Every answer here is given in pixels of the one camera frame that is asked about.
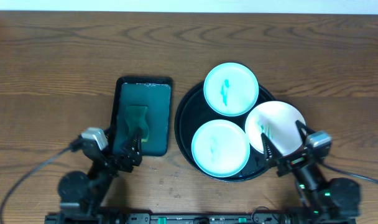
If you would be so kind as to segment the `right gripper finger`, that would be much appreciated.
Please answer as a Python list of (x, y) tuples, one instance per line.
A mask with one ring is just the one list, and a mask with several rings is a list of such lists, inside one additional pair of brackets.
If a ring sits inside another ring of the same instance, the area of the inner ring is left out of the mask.
[(300, 138), (302, 140), (302, 144), (303, 146), (306, 146), (306, 141), (307, 141), (307, 137), (309, 135), (312, 135), (315, 133), (314, 130), (312, 130), (311, 128), (309, 128), (308, 126), (306, 126), (303, 122), (301, 122), (300, 120), (296, 120), (295, 122), (295, 125), (298, 129), (298, 132), (299, 132), (299, 135), (300, 135)]
[(279, 160), (283, 158), (283, 155), (275, 147), (272, 141), (267, 137), (265, 133), (261, 134), (262, 145), (264, 150), (264, 166), (266, 168), (276, 167), (279, 164)]

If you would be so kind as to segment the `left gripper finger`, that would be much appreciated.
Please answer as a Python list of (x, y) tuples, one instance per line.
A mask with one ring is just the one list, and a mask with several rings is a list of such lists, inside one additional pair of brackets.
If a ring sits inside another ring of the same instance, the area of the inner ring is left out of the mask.
[(117, 133), (117, 121), (111, 121), (111, 124), (109, 125), (108, 131), (107, 131), (107, 138), (109, 143), (109, 148), (114, 149), (115, 147), (115, 140), (116, 140), (116, 133)]
[(142, 152), (142, 130), (137, 128), (129, 139), (122, 145), (123, 152)]

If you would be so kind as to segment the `green yellow sponge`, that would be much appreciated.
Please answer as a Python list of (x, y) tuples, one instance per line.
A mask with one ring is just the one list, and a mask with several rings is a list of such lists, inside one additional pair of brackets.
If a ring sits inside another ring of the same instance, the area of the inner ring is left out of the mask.
[(137, 132), (140, 133), (141, 142), (147, 142), (149, 139), (149, 125), (146, 121), (148, 107), (132, 105), (126, 108), (124, 118), (127, 123), (127, 136), (133, 137)]

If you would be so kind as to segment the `white plate with green smear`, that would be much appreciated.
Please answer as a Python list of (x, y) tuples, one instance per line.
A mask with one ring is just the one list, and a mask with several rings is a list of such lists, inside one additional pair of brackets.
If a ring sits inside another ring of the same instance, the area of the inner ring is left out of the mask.
[(256, 106), (247, 116), (245, 133), (251, 146), (263, 153), (261, 134), (264, 133), (283, 156), (295, 152), (302, 140), (296, 121), (305, 123), (294, 106), (283, 101), (268, 101)]

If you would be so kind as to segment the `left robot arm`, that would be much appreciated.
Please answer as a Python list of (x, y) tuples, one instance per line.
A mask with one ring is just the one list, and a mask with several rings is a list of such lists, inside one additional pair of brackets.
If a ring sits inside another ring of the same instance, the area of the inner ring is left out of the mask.
[(72, 151), (83, 151), (92, 160), (88, 173), (69, 172), (59, 182), (58, 194), (63, 213), (86, 220), (97, 216), (112, 181), (119, 172), (132, 172), (142, 162), (142, 139), (149, 135), (145, 121), (129, 124), (128, 139), (117, 154), (109, 148), (109, 130), (88, 128), (72, 142)]

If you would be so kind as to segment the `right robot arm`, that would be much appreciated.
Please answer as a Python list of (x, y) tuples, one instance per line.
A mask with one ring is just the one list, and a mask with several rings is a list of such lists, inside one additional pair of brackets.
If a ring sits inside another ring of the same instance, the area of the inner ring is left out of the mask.
[(301, 121), (295, 122), (303, 150), (288, 156), (261, 134), (265, 164), (276, 167), (282, 177), (292, 173), (302, 207), (289, 208), (276, 218), (277, 223), (355, 223), (360, 215), (360, 185), (347, 178), (326, 180), (319, 165), (329, 154), (332, 138), (324, 131), (314, 131)]

